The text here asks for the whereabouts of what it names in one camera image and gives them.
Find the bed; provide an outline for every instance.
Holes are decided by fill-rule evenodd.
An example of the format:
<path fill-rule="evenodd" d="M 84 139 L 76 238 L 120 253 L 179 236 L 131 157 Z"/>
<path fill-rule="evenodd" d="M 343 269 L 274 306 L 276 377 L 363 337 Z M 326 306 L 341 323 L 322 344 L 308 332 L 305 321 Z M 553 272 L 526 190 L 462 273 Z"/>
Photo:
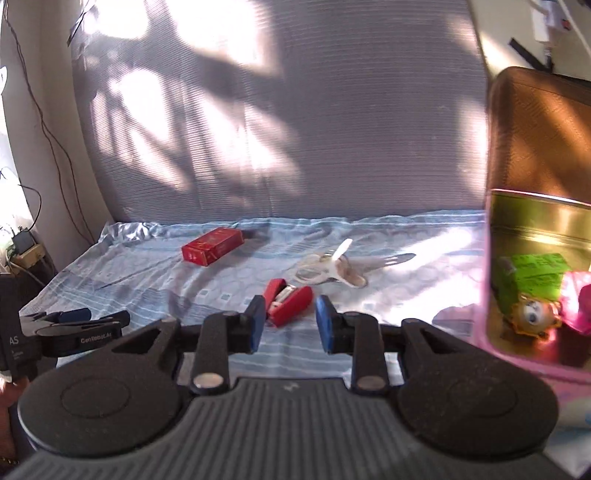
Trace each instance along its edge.
<path fill-rule="evenodd" d="M 220 225 L 241 229 L 245 244 L 209 267 L 182 260 L 182 245 Z M 348 258 L 368 285 L 352 289 L 326 283 L 313 287 L 316 295 L 327 294 L 339 311 L 368 312 L 392 324 L 416 317 L 469 338 L 481 304 L 485 232 L 485 214 L 475 210 L 353 222 L 275 218 L 202 225 L 116 223 L 106 226 L 98 243 L 60 272 L 21 314 L 88 307 L 94 318 L 127 309 L 128 329 L 167 315 L 185 325 L 200 323 L 219 310 L 243 311 L 269 280 L 285 277 L 302 257 L 352 238 Z M 376 267 L 376 260 L 408 252 L 416 257 Z M 310 309 L 284 328 L 268 326 L 256 355 L 231 358 L 230 374 L 348 378 L 350 363 L 345 355 L 324 354 Z M 389 366 L 391 380 L 401 382 L 393 356 Z"/>

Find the toy figure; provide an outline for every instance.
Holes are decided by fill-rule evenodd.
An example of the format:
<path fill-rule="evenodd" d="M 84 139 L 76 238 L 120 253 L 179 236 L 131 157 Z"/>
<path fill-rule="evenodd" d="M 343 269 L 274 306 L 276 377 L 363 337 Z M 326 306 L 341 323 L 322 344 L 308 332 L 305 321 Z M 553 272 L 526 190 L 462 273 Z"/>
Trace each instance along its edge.
<path fill-rule="evenodd" d="M 519 294 L 508 319 L 515 333 L 540 339 L 548 338 L 548 330 L 562 324 L 560 303 Z"/>

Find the red stapler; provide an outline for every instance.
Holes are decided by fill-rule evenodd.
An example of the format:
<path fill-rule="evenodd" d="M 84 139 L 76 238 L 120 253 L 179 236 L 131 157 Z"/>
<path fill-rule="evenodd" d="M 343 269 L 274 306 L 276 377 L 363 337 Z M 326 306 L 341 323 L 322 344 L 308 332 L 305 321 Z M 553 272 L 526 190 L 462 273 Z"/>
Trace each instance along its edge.
<path fill-rule="evenodd" d="M 309 286 L 296 287 L 288 285 L 283 278 L 274 278 L 267 284 L 263 296 L 267 319 L 276 327 L 281 327 L 308 308 L 314 293 Z"/>

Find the green box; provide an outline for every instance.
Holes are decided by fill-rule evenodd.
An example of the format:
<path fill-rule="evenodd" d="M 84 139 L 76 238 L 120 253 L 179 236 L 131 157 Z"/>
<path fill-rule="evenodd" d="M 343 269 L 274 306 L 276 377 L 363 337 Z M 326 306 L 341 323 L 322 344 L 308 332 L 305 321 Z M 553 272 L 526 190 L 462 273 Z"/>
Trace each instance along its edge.
<path fill-rule="evenodd" d="M 501 312 L 509 316 L 520 293 L 549 301 L 558 300 L 562 276 L 568 271 L 570 267 L 560 254 L 495 258 L 491 280 Z"/>

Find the power strip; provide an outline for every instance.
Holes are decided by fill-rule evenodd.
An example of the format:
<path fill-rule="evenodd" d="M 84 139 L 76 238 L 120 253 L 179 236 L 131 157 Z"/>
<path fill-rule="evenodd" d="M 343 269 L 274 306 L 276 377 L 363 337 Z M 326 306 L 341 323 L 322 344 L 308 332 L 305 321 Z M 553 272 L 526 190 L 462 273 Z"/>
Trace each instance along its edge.
<path fill-rule="evenodd" d="M 29 269 L 43 257 L 45 257 L 45 248 L 41 244 L 35 244 L 23 254 L 14 255 L 11 262 L 19 267 Z"/>

